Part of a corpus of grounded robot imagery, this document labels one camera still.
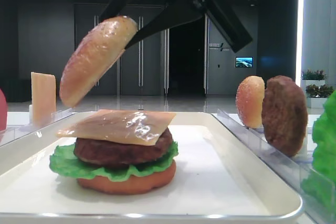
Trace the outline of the spare upright cheese slice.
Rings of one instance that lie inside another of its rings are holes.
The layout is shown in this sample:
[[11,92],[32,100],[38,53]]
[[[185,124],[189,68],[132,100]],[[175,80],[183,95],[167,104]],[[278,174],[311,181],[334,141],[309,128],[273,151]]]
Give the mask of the spare upright cheese slice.
[[56,78],[52,74],[31,72],[32,120],[35,126],[51,121],[56,112]]

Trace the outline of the spare brown meat patty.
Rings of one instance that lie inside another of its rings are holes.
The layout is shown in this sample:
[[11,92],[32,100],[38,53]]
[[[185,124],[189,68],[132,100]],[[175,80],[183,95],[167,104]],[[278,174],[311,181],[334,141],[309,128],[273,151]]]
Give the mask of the spare brown meat patty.
[[261,119],[268,144],[288,157],[298,154],[308,124],[303,90],[290,77],[270,78],[262,102]]

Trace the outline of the cheese slice on burger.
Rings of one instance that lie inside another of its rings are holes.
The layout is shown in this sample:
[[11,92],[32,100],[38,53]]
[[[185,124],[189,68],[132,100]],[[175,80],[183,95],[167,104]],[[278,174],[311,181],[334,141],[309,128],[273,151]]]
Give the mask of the cheese slice on burger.
[[58,130],[56,136],[154,146],[175,116],[174,112],[99,110]]

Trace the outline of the meat patty on burger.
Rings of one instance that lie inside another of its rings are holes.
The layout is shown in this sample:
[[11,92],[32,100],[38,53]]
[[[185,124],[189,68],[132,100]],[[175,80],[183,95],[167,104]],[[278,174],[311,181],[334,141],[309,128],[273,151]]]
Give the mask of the meat patty on burger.
[[166,129],[153,146],[77,138],[73,152],[85,163],[122,169],[129,165],[153,162],[165,155],[172,144],[172,134]]

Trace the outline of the red tomato slice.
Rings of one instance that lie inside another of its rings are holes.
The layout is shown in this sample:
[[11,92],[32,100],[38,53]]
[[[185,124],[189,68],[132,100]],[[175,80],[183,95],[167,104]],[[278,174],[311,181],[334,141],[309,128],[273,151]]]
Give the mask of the red tomato slice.
[[7,127],[7,102],[2,90],[0,90],[0,131],[3,131]]

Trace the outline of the lettuce leaf on burger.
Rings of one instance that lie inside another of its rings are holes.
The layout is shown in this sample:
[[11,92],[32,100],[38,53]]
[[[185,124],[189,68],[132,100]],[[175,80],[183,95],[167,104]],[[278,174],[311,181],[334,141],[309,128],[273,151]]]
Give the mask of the lettuce leaf on burger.
[[74,155],[75,145],[58,145],[49,157],[49,168],[61,176],[71,178],[93,179],[97,176],[108,178],[112,182],[124,182],[132,175],[145,177],[155,172],[167,170],[173,163],[174,157],[179,153],[178,143],[174,141],[167,153],[161,158],[140,165],[130,165],[127,168],[116,169],[103,166],[93,166],[78,159]]

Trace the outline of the spare green lettuce leaf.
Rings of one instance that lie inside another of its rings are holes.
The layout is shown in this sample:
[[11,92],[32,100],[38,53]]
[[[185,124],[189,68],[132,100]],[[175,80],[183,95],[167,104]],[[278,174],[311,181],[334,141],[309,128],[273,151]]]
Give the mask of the spare green lettuce leaf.
[[335,94],[323,105],[324,112],[314,122],[312,140],[317,144],[313,152],[315,170],[301,186],[329,209],[335,210]]

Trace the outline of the spare bun half on right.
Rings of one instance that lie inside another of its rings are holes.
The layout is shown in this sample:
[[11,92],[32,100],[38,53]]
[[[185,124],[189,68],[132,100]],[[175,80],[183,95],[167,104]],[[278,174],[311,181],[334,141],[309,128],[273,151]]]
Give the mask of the spare bun half on right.
[[264,96],[265,83],[262,77],[249,76],[239,84],[235,102],[238,117],[244,126],[252,129],[261,127]]

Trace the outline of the white planter with plants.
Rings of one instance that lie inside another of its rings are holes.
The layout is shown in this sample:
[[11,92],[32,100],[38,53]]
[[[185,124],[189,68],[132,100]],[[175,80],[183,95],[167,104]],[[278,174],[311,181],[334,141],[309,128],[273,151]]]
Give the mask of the white planter with plants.
[[307,107],[321,109],[334,88],[326,84],[327,75],[323,70],[305,70],[301,76],[301,87],[307,98]]

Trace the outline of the white metal-rimmed tray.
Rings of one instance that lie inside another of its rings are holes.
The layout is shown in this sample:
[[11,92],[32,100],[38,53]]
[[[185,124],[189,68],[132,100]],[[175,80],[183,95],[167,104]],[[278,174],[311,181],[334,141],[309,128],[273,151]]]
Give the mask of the white metal-rimmed tray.
[[179,112],[170,131],[179,145],[167,186],[113,196],[81,188],[49,169],[58,129],[80,112],[1,147],[1,223],[295,223],[301,196],[253,154],[224,123]]

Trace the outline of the bottom bun on tray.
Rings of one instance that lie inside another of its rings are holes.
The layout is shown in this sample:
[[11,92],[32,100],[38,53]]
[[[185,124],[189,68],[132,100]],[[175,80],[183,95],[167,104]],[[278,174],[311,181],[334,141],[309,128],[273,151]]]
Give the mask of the bottom bun on tray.
[[149,176],[130,178],[123,182],[112,182],[107,177],[96,176],[93,179],[78,178],[77,183],[86,189],[92,189],[112,195],[139,195],[168,185],[174,178],[176,162],[162,172],[154,172]]

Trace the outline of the wall monitor screen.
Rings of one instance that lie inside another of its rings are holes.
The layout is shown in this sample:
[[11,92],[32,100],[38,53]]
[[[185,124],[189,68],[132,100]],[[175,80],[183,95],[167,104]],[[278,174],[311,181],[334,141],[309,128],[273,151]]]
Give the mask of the wall monitor screen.
[[253,67],[253,57],[236,57],[235,67],[236,68],[252,68]]

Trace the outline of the clear long right guide rail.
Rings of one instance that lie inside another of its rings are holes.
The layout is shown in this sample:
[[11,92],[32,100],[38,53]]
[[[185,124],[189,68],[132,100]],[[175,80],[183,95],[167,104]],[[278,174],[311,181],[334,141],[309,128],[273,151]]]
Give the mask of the clear long right guide rail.
[[335,183],[312,167],[312,151],[289,158],[264,138],[264,129],[243,126],[235,114],[218,110],[214,116],[246,147],[298,192],[306,203],[306,215],[314,223],[335,223]]

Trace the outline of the clear long guide rail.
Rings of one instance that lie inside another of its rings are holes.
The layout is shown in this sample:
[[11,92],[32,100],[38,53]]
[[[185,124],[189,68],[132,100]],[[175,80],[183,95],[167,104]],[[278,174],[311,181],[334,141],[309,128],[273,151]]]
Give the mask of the clear long guide rail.
[[50,119],[33,123],[32,112],[8,112],[7,128],[1,131],[1,146],[13,142],[30,133],[39,131],[68,116],[75,114],[73,109],[59,110],[51,114]]
[[264,129],[243,126],[235,114],[218,110],[214,116],[246,147],[298,192],[306,203],[306,215],[314,223],[335,223],[335,183],[312,167],[312,151],[289,158],[264,138]]

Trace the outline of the clear long left guide rail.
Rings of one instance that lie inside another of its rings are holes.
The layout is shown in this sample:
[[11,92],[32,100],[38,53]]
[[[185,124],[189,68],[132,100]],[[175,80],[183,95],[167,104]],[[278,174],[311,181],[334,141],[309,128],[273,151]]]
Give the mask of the clear long left guide rail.
[[50,119],[33,123],[32,112],[8,112],[7,128],[1,131],[1,146],[13,142],[30,133],[39,131],[68,116],[75,114],[73,109],[59,110],[51,114]]

